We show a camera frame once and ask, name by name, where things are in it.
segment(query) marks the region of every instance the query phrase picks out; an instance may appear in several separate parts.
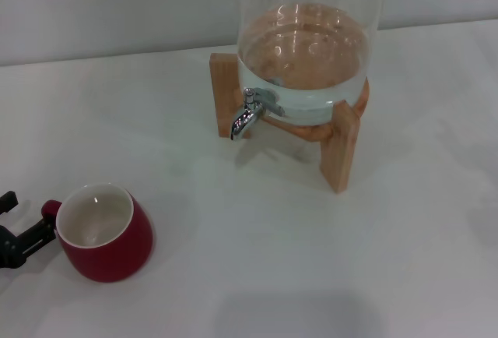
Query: table surface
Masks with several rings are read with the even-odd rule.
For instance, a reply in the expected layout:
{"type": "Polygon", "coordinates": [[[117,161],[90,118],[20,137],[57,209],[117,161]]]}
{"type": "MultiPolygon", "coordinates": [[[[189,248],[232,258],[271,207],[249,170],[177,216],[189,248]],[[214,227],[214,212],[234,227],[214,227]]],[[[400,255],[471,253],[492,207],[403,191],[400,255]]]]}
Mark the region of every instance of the table surface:
{"type": "Polygon", "coordinates": [[[5,338],[498,335],[498,20],[379,33],[349,190],[318,144],[219,139],[209,55],[0,69],[0,192],[20,232],[86,183],[128,188],[154,253],[91,282],[57,241],[0,269],[5,338]]]}

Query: red mug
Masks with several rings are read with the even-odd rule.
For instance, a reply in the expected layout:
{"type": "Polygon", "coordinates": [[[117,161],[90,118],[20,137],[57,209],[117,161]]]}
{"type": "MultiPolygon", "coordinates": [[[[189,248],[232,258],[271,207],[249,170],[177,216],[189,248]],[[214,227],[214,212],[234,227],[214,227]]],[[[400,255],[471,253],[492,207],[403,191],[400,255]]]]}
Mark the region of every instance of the red mug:
{"type": "Polygon", "coordinates": [[[152,251],[147,216],[130,193],[116,185],[84,186],[63,203],[49,200],[41,214],[55,218],[66,255],[91,280],[123,280],[139,270],[152,251]]]}

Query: wooden leg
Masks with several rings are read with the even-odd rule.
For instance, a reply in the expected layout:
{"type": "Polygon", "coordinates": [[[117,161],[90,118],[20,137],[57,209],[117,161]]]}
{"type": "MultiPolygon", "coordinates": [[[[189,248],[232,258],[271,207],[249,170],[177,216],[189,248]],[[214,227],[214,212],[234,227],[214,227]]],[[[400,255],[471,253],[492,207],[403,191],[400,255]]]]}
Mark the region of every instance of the wooden leg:
{"type": "MultiPolygon", "coordinates": [[[[230,137],[233,117],[242,106],[242,93],[239,90],[237,55],[211,54],[212,93],[215,99],[216,120],[220,137],[230,137]]],[[[295,136],[309,142],[321,144],[321,173],[328,184],[337,192],[348,187],[352,157],[355,152],[359,131],[359,118],[365,111],[370,87],[365,81],[363,92],[354,108],[345,101],[334,106],[332,120],[328,124],[316,126],[292,126],[271,118],[265,120],[295,136]]]]}
{"type": "Polygon", "coordinates": [[[322,140],[320,170],[336,193],[348,187],[352,157],[359,131],[359,116],[345,102],[334,106],[331,138],[322,140]]]}
{"type": "MultiPolygon", "coordinates": [[[[230,137],[233,116],[242,106],[242,93],[239,90],[239,74],[236,54],[211,54],[212,94],[215,98],[218,135],[230,137]]],[[[249,138],[250,132],[244,134],[249,138]]]]}

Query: faucet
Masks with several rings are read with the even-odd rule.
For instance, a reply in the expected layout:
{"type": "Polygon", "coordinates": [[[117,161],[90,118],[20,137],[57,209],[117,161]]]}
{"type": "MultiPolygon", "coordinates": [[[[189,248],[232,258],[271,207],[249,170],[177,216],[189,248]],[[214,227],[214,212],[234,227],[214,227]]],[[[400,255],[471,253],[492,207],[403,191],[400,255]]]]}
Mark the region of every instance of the faucet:
{"type": "Polygon", "coordinates": [[[243,91],[244,106],[237,112],[232,123],[230,138],[241,139],[244,133],[261,117],[266,111],[278,116],[284,116],[285,111],[277,105],[276,95],[267,89],[246,88],[243,91]]]}

